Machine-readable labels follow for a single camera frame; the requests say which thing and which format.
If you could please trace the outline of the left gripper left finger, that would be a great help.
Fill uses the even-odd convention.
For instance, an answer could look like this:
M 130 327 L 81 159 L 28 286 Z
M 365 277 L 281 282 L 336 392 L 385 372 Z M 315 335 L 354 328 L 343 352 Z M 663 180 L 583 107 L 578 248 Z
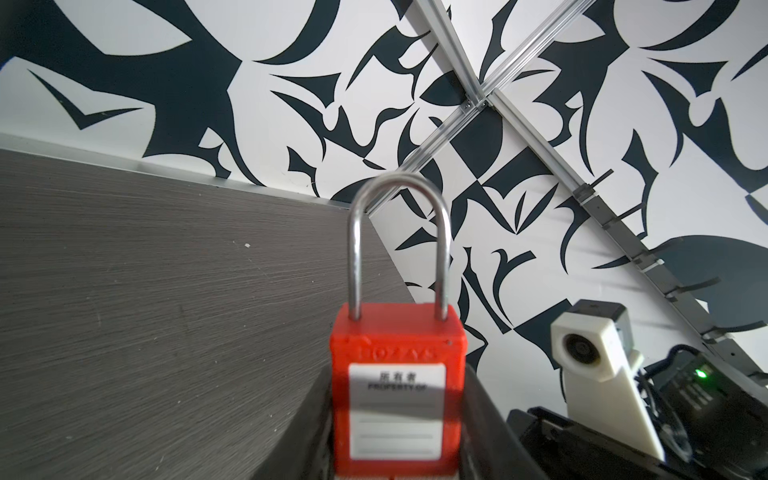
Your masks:
M 282 436 L 252 479 L 333 479 L 331 367 L 320 369 Z

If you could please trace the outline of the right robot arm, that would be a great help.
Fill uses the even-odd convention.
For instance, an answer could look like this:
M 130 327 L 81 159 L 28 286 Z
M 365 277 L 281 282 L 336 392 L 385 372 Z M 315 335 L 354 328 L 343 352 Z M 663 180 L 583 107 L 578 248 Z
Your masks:
M 767 389 L 691 347 L 640 378 L 667 458 L 641 453 L 543 407 L 507 423 L 549 479 L 764 479 Z

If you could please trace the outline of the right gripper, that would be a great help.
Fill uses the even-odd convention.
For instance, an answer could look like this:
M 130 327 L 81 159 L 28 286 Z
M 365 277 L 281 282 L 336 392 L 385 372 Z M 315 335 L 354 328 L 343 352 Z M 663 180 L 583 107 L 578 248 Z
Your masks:
M 682 479 L 648 454 L 546 408 L 509 412 L 507 425 L 550 479 Z

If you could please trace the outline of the red padlock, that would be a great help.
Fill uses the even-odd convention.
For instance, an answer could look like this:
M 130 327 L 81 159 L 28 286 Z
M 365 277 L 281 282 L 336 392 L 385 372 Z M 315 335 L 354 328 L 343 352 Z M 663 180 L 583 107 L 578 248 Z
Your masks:
M 435 299 L 362 300 L 362 219 L 381 190 L 408 187 L 437 224 Z M 417 174 L 382 174 L 358 191 L 348 218 L 348 301 L 330 335 L 333 462 L 347 478 L 441 477 L 459 468 L 468 341 L 447 296 L 450 216 Z

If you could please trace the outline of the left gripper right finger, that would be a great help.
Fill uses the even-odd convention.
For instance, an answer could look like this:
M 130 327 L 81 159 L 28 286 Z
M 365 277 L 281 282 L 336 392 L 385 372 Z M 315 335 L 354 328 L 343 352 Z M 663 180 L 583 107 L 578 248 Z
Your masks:
M 547 479 L 471 366 L 465 369 L 461 422 L 461 479 Z

